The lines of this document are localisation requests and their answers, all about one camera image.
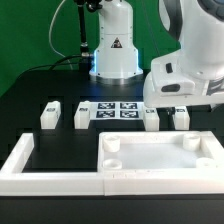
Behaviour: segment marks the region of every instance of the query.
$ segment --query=white cable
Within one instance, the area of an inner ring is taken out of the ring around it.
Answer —
[[[49,36],[48,36],[48,38],[49,38],[49,44],[50,44],[51,49],[52,49],[56,54],[60,55],[61,57],[65,57],[65,55],[63,55],[62,53],[60,53],[59,51],[57,51],[57,50],[54,48],[53,43],[52,43],[52,31],[53,31],[54,24],[55,24],[55,21],[56,21],[56,19],[57,19],[58,13],[60,12],[62,6],[64,5],[64,3],[65,3],[66,1],[67,1],[67,0],[62,0],[62,2],[60,3],[60,5],[58,6],[58,8],[57,8],[57,10],[56,10],[56,12],[55,12],[55,14],[54,14],[54,16],[53,16],[53,18],[52,18],[51,25],[50,25],[50,29],[49,29]]]

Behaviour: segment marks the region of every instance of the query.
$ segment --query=cable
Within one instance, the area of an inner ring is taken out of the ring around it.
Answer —
[[[23,71],[22,74],[25,73],[25,72],[29,72],[29,71],[38,69],[38,68],[47,68],[47,67],[51,67],[51,66],[55,66],[55,67],[57,67],[57,66],[70,65],[70,64],[77,65],[78,62],[77,62],[77,63],[63,63],[63,64],[57,64],[57,65],[55,65],[55,64],[50,64],[50,65],[40,65],[40,66],[37,66],[37,67],[29,68],[29,69]]]
[[[144,0],[141,0],[141,3],[142,3],[142,8],[143,8],[144,16],[145,16],[146,22],[148,24],[149,33],[150,33],[150,36],[152,38],[152,41],[153,41],[155,50],[156,50],[158,56],[161,56],[160,51],[159,51],[159,47],[158,47],[158,44],[156,42],[156,38],[155,38],[155,35],[154,35],[154,32],[153,32],[153,29],[152,29],[152,26],[151,26],[151,23],[150,23],[150,19],[149,19],[148,13],[146,11],[145,1]]]
[[[62,62],[67,61],[68,59],[73,59],[73,58],[82,58],[82,56],[81,55],[71,55],[71,56],[64,57],[64,58],[58,60],[57,62],[55,62],[54,65],[52,65],[49,68],[49,70],[53,70],[57,65],[61,64]]]
[[[53,43],[52,43],[52,31],[53,31],[53,28],[54,28],[54,24],[55,24],[55,21],[56,21],[56,18],[58,16],[58,13],[60,12],[62,6],[64,5],[64,3],[66,2],[67,0],[62,0],[62,2],[60,3],[60,5],[58,6],[58,8],[56,9],[55,11],[55,14],[52,18],[52,21],[51,21],[51,25],[50,25],[50,29],[49,29],[49,36],[48,36],[48,39],[49,39],[49,44],[50,44],[50,47],[51,49],[58,55],[60,55],[61,57],[65,57],[65,55],[63,55],[62,53],[60,53],[59,51],[57,51],[54,46],[53,46]]]

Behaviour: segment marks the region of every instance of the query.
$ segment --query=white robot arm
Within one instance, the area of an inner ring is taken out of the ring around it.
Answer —
[[[160,16],[181,49],[152,61],[147,107],[224,103],[224,0],[160,0]]]
[[[90,79],[121,85],[143,78],[143,71],[138,65],[138,50],[133,45],[131,5],[125,0],[99,2],[100,44],[94,54]]]

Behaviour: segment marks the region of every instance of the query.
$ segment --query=warning label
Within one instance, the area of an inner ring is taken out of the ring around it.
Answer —
[[[118,39],[118,37],[116,38],[116,40],[114,41],[114,43],[112,44],[111,48],[122,48],[121,42]]]

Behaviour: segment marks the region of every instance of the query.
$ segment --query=black cable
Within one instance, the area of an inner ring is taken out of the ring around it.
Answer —
[[[156,49],[156,52],[157,52],[158,56],[161,56],[160,51],[159,51],[159,47],[158,47],[158,44],[156,42],[156,38],[155,38],[155,35],[154,35],[154,32],[153,32],[153,29],[152,29],[152,26],[151,26],[151,23],[150,23],[150,20],[149,20],[149,17],[148,17],[148,14],[146,12],[145,1],[144,0],[141,0],[141,3],[142,3],[142,8],[143,8],[143,11],[144,11],[144,16],[145,16],[146,22],[148,24],[149,33],[150,33],[150,36],[152,38],[154,47]]]
[[[67,56],[67,57],[64,57],[58,61],[56,61],[50,68],[49,70],[53,70],[57,65],[61,64],[62,62],[64,61],[67,61],[69,59],[72,59],[72,58],[81,58],[82,56],[81,55],[70,55],[70,56]]]
[[[29,68],[29,69],[25,70],[23,73],[29,72],[29,71],[32,71],[32,70],[35,70],[35,69],[38,69],[38,68],[47,68],[47,67],[51,67],[51,66],[54,66],[54,65],[55,65],[55,67],[57,67],[57,66],[70,65],[70,64],[77,65],[78,62],[76,62],[76,63],[57,64],[57,65],[55,65],[55,64],[51,64],[51,65],[40,65],[40,66],[37,66],[37,67]]]

